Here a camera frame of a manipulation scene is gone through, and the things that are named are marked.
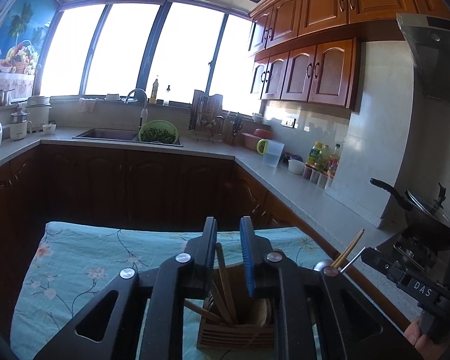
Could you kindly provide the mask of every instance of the window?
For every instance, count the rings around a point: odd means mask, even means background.
[[[212,9],[172,4],[151,63],[148,96],[157,76],[159,99],[168,85],[170,100],[182,103],[192,102],[195,89],[205,91],[223,17]]]
[[[136,87],[158,8],[156,4],[113,4],[91,60],[87,95],[125,96]]]
[[[260,99],[251,98],[253,57],[247,58],[251,22],[229,15],[211,79],[210,95],[223,95],[222,108],[251,115],[260,110]]]
[[[90,41],[104,5],[89,5],[63,12],[43,66],[41,95],[76,95]]]

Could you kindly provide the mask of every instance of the human hand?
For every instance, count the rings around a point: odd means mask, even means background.
[[[421,334],[419,321],[419,318],[414,320],[403,335],[422,355],[424,360],[438,360],[450,344],[450,337],[440,344],[434,344],[426,334]]]

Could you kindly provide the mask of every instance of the plastic pitcher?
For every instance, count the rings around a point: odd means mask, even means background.
[[[271,139],[261,139],[257,142],[257,151],[263,156],[262,164],[276,167],[280,161],[284,144]]]

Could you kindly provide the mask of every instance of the electrical outlet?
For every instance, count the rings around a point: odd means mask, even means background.
[[[282,119],[282,126],[293,128],[295,127],[296,119],[294,117],[284,117]]]

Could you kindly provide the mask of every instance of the light blue tablecloth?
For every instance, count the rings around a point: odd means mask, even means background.
[[[311,268],[327,257],[295,227],[257,230],[256,234],[267,237],[274,248],[303,267]],[[10,332],[12,350],[20,360],[32,359],[121,269],[156,268],[199,235],[48,223],[15,306]],[[242,261],[239,232],[218,233],[217,241],[223,245],[227,264]],[[223,350],[197,349],[199,322],[198,314],[184,310],[184,360],[274,359],[272,351],[226,354]]]

